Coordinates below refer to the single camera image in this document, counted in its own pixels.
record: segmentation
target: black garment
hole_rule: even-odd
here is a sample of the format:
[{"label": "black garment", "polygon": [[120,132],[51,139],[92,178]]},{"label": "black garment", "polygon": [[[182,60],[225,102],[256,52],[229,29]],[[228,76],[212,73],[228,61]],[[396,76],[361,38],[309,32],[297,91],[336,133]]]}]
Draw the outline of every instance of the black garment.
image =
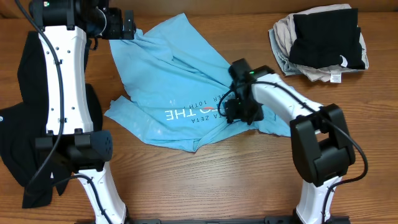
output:
[{"label": "black garment", "polygon": [[[91,41],[86,45],[86,56]],[[21,63],[18,69],[18,81],[23,103],[0,110],[0,156],[18,183],[25,187],[36,170],[43,163],[35,151],[35,138],[45,136],[45,125],[49,112],[47,90],[47,72],[44,53],[36,32],[29,32]],[[102,130],[102,111],[100,103],[91,85],[86,84],[88,109],[95,131]],[[45,170],[32,183],[31,191],[41,191],[54,182],[69,177],[71,172],[64,166],[50,162]],[[67,183],[57,186],[58,194],[63,194]],[[42,195],[26,195],[22,208],[46,206],[51,202],[52,189]]]},{"label": "black garment", "polygon": [[309,15],[293,15],[297,40],[289,61],[313,68],[341,65],[344,56],[348,68],[365,69],[359,43],[358,9],[342,9]]}]

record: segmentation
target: wood grain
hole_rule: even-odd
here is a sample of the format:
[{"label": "wood grain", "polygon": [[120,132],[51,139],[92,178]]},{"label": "wood grain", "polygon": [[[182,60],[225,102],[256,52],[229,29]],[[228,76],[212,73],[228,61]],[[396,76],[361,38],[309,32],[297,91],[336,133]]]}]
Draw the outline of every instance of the wood grain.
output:
[{"label": "wood grain", "polygon": [[[32,0],[20,0],[25,9]],[[396,0],[110,0],[111,7],[132,9],[135,15],[163,16],[177,15],[222,15],[254,13],[299,12],[317,6],[350,4],[361,12],[390,12],[398,10]],[[23,18],[12,0],[0,0],[0,12],[7,18]]]},{"label": "wood grain", "polygon": [[[229,62],[245,57],[252,67],[268,65],[280,72],[267,30],[285,14],[188,17],[202,36]],[[167,17],[138,17],[147,31]],[[341,186],[333,200],[335,215],[353,223],[397,223],[398,220],[398,13],[360,13],[359,26],[368,48],[370,68],[344,74],[343,83],[310,82],[299,75],[284,78],[296,90],[345,112],[351,135],[369,159],[368,176]],[[0,21],[0,108],[21,101],[17,68],[30,25]],[[107,41],[90,53],[86,80],[103,111],[126,95]],[[118,192],[133,218],[163,220],[262,218],[286,215],[298,204],[302,181],[292,162],[289,138],[248,131],[187,153],[143,144],[117,123],[104,118],[114,138],[111,161]],[[350,167],[357,176],[363,163]],[[50,206],[23,210],[23,188],[0,163],[0,223],[73,223],[94,218],[77,181]]]}]

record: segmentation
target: blue fabric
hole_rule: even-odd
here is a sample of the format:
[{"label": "blue fabric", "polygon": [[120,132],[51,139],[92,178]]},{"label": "blue fabric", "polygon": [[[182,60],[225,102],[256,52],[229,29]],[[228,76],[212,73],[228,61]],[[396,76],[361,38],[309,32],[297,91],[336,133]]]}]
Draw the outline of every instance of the blue fabric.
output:
[{"label": "blue fabric", "polygon": [[271,42],[272,53],[274,53],[275,59],[280,67],[280,69],[285,73],[285,75],[298,75],[302,74],[296,66],[291,63],[288,58],[280,50],[278,43],[275,40],[274,29],[269,30],[269,40]]},{"label": "blue fabric", "polygon": [[131,100],[121,96],[112,101],[105,116],[144,143],[195,152],[248,129],[290,136],[289,127],[265,106],[264,121],[250,126],[241,121],[228,125],[218,114],[218,102],[232,82],[229,64],[185,14],[145,35],[137,30],[134,40],[110,44]]}]

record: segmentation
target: white tag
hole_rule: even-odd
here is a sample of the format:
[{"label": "white tag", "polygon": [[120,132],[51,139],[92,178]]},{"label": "white tag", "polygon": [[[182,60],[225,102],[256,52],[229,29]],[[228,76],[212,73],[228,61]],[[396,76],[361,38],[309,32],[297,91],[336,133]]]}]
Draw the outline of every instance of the white tag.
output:
[{"label": "white tag", "polygon": [[342,55],[340,55],[340,57],[343,59],[343,62],[341,63],[341,66],[346,68],[347,65],[348,65],[347,59],[344,56],[342,56]]},{"label": "white tag", "polygon": [[330,75],[331,83],[341,83],[341,72],[332,72]]}]

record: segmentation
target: clothing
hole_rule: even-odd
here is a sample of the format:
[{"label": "clothing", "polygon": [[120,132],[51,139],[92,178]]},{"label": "clothing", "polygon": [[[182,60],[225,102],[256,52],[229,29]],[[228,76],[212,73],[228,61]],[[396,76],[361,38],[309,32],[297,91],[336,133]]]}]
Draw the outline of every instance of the clothing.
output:
[{"label": "clothing", "polygon": [[[327,82],[330,80],[331,73],[348,73],[358,71],[356,69],[345,68],[340,65],[332,65],[329,67],[315,69],[304,65],[296,65],[289,62],[288,60],[290,48],[293,45],[293,42],[297,39],[295,33],[294,15],[311,14],[315,12],[332,11],[339,9],[351,9],[351,7],[349,6],[349,4],[336,4],[331,6],[315,7],[306,11],[289,14],[286,18],[283,18],[274,24],[274,28],[269,31],[271,48],[279,66],[281,67],[281,70],[286,75],[295,75],[302,73],[313,82],[316,80]],[[360,34],[359,36],[359,43],[362,47],[362,61],[365,64],[365,69],[368,69],[369,60],[368,56],[366,55],[366,45],[362,34]]]},{"label": "clothing", "polygon": [[359,43],[358,9],[294,15],[297,40],[289,61],[313,68],[340,65],[345,58],[352,69],[365,69]]},{"label": "clothing", "polygon": [[[86,54],[91,41],[86,45]],[[25,187],[44,157],[35,151],[35,138],[45,136],[45,125],[49,112],[47,72],[44,53],[36,32],[29,32],[18,69],[18,81],[23,103],[0,110],[0,156],[10,173]],[[94,129],[102,129],[100,103],[91,85],[86,84],[87,103]],[[31,192],[40,192],[51,183],[69,177],[71,172],[64,166],[49,162],[31,185]],[[57,186],[58,194],[63,194],[67,183]],[[52,189],[42,195],[26,195],[22,208],[46,206],[51,202]]]},{"label": "clothing", "polygon": [[195,152],[248,129],[290,136],[287,124],[265,106],[264,120],[250,126],[241,121],[228,125],[219,115],[218,103],[232,83],[229,64],[185,14],[145,35],[137,30],[134,40],[110,44],[131,100],[121,96],[112,101],[105,116],[144,143]]}]

